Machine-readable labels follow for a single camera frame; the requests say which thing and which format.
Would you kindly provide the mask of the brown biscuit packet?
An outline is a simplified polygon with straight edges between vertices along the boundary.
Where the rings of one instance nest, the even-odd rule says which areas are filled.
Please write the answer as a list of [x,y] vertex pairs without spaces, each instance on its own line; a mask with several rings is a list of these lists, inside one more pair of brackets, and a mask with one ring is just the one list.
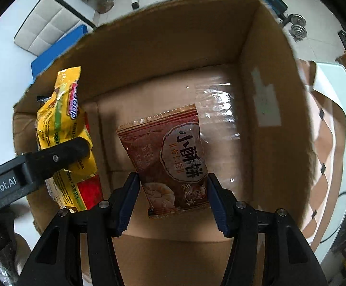
[[121,125],[116,133],[141,177],[150,218],[208,205],[208,170],[195,105]]

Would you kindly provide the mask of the white padded chair with blue cushion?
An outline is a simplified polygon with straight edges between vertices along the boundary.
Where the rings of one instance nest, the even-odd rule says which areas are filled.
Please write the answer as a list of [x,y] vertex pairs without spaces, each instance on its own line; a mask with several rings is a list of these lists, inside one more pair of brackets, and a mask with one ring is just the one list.
[[15,45],[33,54],[33,78],[96,26],[64,0],[39,0],[17,31]]

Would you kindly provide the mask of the checkered tablecloth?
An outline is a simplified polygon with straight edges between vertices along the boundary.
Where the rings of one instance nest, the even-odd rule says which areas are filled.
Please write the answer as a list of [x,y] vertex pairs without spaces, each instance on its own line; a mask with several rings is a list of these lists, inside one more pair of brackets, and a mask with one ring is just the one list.
[[306,89],[313,147],[313,182],[302,223],[302,234],[316,250],[328,228],[343,176],[346,115],[325,73],[314,61],[297,59]]

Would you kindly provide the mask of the open cardboard box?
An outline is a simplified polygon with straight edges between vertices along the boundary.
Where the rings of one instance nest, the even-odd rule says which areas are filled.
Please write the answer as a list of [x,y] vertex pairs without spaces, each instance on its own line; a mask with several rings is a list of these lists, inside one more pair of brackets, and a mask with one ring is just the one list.
[[228,84],[238,139],[224,122],[202,127],[208,170],[254,208],[286,209],[301,225],[315,172],[306,89],[291,46],[261,0],[169,0],[84,36],[37,77],[14,107],[17,154],[37,149],[37,96],[59,71],[78,66],[102,188],[134,169],[117,128],[199,104],[199,88]]

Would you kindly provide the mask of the dumbbell on floor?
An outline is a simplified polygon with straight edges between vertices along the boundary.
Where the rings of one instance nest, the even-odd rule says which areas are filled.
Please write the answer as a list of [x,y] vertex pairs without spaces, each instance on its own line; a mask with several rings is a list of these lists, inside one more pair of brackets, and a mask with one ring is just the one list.
[[294,39],[295,42],[302,41],[307,36],[306,30],[306,20],[300,14],[290,14],[285,15],[281,14],[279,16],[280,25],[285,27],[287,24],[290,24],[289,34]]

